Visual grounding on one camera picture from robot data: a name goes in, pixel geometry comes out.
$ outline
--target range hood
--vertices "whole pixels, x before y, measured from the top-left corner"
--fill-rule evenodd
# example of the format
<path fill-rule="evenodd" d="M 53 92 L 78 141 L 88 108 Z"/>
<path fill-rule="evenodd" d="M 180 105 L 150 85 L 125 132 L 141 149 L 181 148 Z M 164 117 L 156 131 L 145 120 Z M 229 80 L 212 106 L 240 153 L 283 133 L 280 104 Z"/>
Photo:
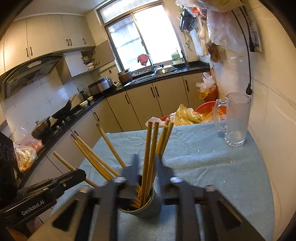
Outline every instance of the range hood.
<path fill-rule="evenodd" d="M 3 100 L 48 75 L 64 56 L 42 56 L 16 67 L 2 82 Z"/>

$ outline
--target mug handle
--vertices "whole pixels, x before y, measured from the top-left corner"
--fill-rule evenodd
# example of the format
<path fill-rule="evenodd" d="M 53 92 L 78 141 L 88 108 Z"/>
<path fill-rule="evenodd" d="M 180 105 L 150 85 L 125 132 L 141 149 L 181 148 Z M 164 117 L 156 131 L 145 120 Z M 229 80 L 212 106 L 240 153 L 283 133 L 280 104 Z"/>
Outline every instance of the mug handle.
<path fill-rule="evenodd" d="M 220 106 L 227 106 L 227 101 L 223 101 L 221 99 L 216 100 L 214 110 L 213 110 L 213 120 L 214 120 L 214 124 L 215 124 L 216 128 L 219 131 L 225 131 L 225 126 L 220 125 L 220 122 L 219 122 L 218 117 L 217 117 L 217 111 L 218 111 L 218 108 Z"/>

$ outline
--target window pane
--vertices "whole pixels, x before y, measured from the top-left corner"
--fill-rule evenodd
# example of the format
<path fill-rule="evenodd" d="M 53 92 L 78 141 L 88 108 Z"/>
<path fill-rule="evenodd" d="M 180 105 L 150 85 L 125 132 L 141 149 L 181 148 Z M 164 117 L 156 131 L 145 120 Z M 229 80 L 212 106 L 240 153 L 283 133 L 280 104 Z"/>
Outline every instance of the window pane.
<path fill-rule="evenodd" d="M 136 25 L 131 16 L 108 27 L 117 53 L 123 64 L 124 69 L 131 71 L 141 69 L 142 66 L 138 63 L 138 56 L 146 54 L 145 48 L 137 31 Z"/>
<path fill-rule="evenodd" d="M 118 17 L 119 15 L 132 10 L 136 7 L 145 5 L 147 3 L 155 2 L 157 0 L 116 0 L 100 10 L 100 14 L 104 23 Z"/>
<path fill-rule="evenodd" d="M 134 16 L 154 64 L 171 60 L 176 48 L 182 58 L 175 31 L 162 5 L 139 11 Z"/>

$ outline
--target dish soap bottle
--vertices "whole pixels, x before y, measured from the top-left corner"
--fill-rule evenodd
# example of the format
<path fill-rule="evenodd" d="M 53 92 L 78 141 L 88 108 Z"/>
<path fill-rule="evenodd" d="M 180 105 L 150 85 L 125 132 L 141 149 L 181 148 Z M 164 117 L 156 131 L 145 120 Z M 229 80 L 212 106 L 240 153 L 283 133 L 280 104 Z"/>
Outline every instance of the dish soap bottle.
<path fill-rule="evenodd" d="M 180 58 L 180 54 L 176 48 L 176 51 L 174 53 L 171 54 L 172 56 L 172 60 L 173 60 L 173 64 L 178 64 L 180 63 L 181 61 L 181 58 Z"/>

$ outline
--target window frame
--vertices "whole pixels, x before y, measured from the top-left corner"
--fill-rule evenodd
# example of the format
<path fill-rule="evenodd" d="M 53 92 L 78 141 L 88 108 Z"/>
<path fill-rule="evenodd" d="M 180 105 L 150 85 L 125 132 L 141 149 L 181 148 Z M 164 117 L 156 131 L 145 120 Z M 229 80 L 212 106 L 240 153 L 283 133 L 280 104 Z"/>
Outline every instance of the window frame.
<path fill-rule="evenodd" d="M 136 22 L 135 17 L 134 17 L 134 13 L 137 13 L 137 12 L 139 12 L 139 11 L 145 10 L 145 9 L 147 9 L 147 8 L 151 8 L 151 7 L 155 7 L 155 6 L 159 6 L 159 5 L 162 5 L 162 6 L 163 6 L 165 12 L 166 12 L 167 15 L 168 15 L 168 18 L 169 18 L 171 24 L 172 24 L 172 27 L 173 27 L 173 29 L 174 29 L 174 32 L 175 32 L 175 34 L 176 34 L 176 37 L 177 37 L 177 40 L 178 40 L 179 46 L 180 46 L 181 50 L 183 50 L 183 53 L 185 53 L 184 46 L 183 46 L 183 43 L 182 43 L 182 41 L 181 41 L 180 35 L 179 35 L 179 33 L 177 32 L 176 27 L 175 27 L 175 24 L 173 23 L 172 18 L 170 17 L 169 11 L 168 11 L 168 9 L 166 8 L 166 6 L 165 6 L 165 4 L 163 3 L 162 0 L 155 1 L 155 2 L 152 2 L 152 3 L 148 3 L 148 4 L 145 4 L 145 5 L 139 6 L 139 7 L 137 7 L 137 8 L 131 9 L 130 11 L 127 11 L 127 12 L 125 12 L 125 13 L 123 13 L 123 14 L 117 16 L 117 17 L 115 17 L 114 19 L 108 21 L 107 23 L 104 23 L 103 18 L 102 18 L 101 13 L 100 13 L 100 10 L 101 10 L 102 8 L 106 7 L 107 5 L 109 5 L 109 4 L 113 3 L 113 2 L 115 2 L 115 1 L 116 1 L 116 0 L 111 0 L 111 1 L 108 1 L 108 2 L 106 1 L 107 3 L 101 5 L 99 8 L 97 8 L 97 9 L 96 9 L 96 12 L 97 12 L 98 17 L 99 17 L 99 19 L 100 19 L 100 21 L 101 21 L 101 24 L 103 25 L 103 27 L 104 27 L 104 29 L 105 29 L 105 31 L 106 31 L 106 33 L 107 33 L 109 43 L 110 43 L 110 45 L 111 45 L 111 48 L 112 48 L 112 50 L 113 50 L 113 53 L 114 53 L 114 55 L 115 55 L 115 58 L 116 58 L 116 60 L 117 60 L 117 62 L 118 62 L 118 64 L 119 64 L 119 68 L 121 69 L 121 71 L 124 70 L 124 67 L 123 67 L 123 64 L 122 64 L 122 62 L 121 62 L 121 59 L 120 59 L 120 57 L 119 57 L 119 54 L 118 54 L 118 52 L 117 52 L 117 50 L 116 50 L 116 47 L 115 47 L 115 45 L 114 45 L 114 43 L 113 43 L 113 40 L 112 40 L 111 35 L 110 35 L 110 33 L 109 33 L 108 27 L 110 27 L 111 25 L 113 25 L 113 24 L 115 24 L 115 23 L 117 23 L 117 22 L 119 22 L 119 21 L 121 21 L 121 20 L 123 20 L 123 19 L 125 19 L 125 18 L 131 16 L 132 19 L 133 19 L 133 22 L 134 22 L 134 24 L 135 24 L 135 26 L 136 26 L 136 29 L 137 29 L 137 31 L 138 31 L 138 33 L 139 33 L 139 35 L 140 35 L 140 38 L 141 38 L 141 40 L 142 40 L 142 43 L 143 43 L 143 46 L 144 46 L 144 48 L 145 48 L 146 54 L 149 55 L 148 49 L 147 49 L 147 47 L 146 47 L 146 45 L 145 45 L 145 42 L 144 42 L 144 40 L 143 40 L 143 37 L 142 37 L 142 35 L 141 35 L 141 32 L 140 32 L 140 30 L 139 30 L 139 28 L 138 28 L 137 22 Z M 151 64 L 151 66 L 153 66 L 154 63 L 152 62 L 152 59 L 151 59 L 151 58 L 149 58 L 149 62 L 150 62 L 150 64 Z M 168 64 L 173 64 L 173 61 L 172 61 L 172 60 L 168 60 L 168 61 L 165 61 L 165 62 L 162 62 L 162 63 L 157 63 L 157 64 L 168 65 Z M 137 72 L 145 71 L 146 69 L 151 68 L 151 66 L 146 66 L 146 67 L 144 66 L 143 68 L 138 69 L 138 70 L 135 70 L 135 71 L 133 71 L 132 73 L 137 73 Z"/>

